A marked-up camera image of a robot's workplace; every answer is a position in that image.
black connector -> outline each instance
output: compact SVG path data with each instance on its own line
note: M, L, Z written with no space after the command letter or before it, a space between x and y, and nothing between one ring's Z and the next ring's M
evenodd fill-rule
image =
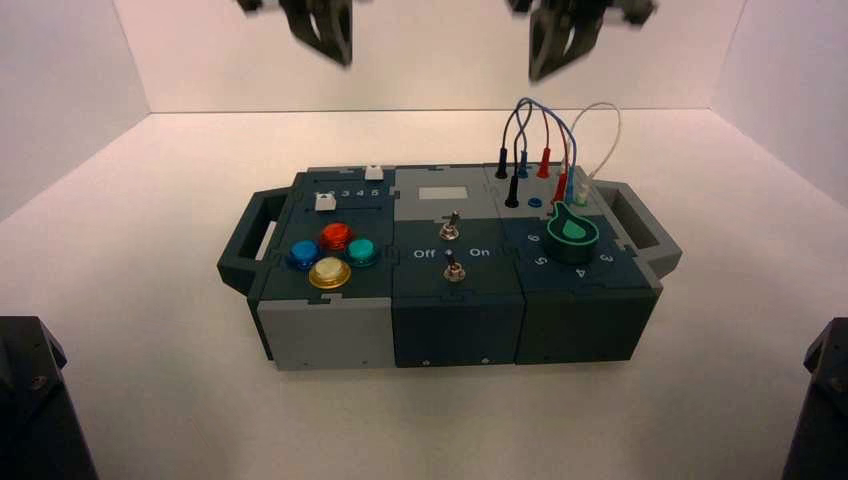
M506 147L501 147L501 156L498 158L498 171L495 172L496 178L506 178Z
M513 175L509 180L509 195L506 197L506 201L504 202L508 208L516 208L518 207L518 176Z

white button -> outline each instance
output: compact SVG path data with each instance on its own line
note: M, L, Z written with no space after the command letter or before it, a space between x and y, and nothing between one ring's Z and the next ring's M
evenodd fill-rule
M315 194L315 211L332 212L336 209L336 196L332 193Z
M368 165L365 167L365 180L382 180L383 169L379 165Z

screw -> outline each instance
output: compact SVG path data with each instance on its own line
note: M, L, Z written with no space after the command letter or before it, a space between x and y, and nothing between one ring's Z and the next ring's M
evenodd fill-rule
M39 375L37 377L33 377L32 382L29 384L29 389L35 392L37 390L41 390L41 388L45 385L47 385L47 377Z

blue wire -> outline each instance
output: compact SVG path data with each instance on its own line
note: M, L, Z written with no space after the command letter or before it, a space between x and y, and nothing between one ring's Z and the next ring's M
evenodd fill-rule
M571 129L568 128L568 125L566 125L566 123L561 118L559 118L559 115L554 113L550 108L542 105L541 103L537 102L536 100L533 100L530 97L523 97L516 104L516 106L515 106L516 110L518 108L520 108L521 106L523 106L524 103L530 103L531 105L535 105L537 108L541 109L543 112L545 112L548 115L550 115L551 117L553 117L554 120L557 121L559 126L561 126L565 130L565 133L568 134L568 138L571 140L572 159L571 159L571 168L568 168L568 166L566 165L566 168L568 169L568 185L566 186L566 196L565 196L566 203L571 203L571 196L572 196L572 192L574 191L574 169L577 168L577 141L574 140L574 135L571 133ZM519 123L519 127L520 127L519 134L523 134L524 133L524 127L526 127L526 123L524 125L522 125L520 119L519 119L518 123Z
M530 109L527 111L527 116L524 117L524 123L521 123L521 117L518 115L518 111L524 104L520 104L515 107L516 118L518 118L518 133L515 135L515 140L512 142L512 159L513 159L513 174L518 175L518 137L522 137L524 139L524 151L527 151L527 135L524 134L524 129L527 127L527 124L530 123L530 115L533 114L533 104L530 104Z

toggle switch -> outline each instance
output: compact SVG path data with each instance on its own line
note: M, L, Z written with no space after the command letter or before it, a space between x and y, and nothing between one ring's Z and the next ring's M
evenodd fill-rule
M448 220L448 223L442 225L442 229L439 230L439 237L442 240L456 240L459 238L459 229L456 227L457 222L459 222L459 212L456 210L451 213L451 218Z
M448 266L443 274L445 279L454 283L463 281L465 270L462 268L462 264L456 261L453 250L445 250L445 259L448 261Z

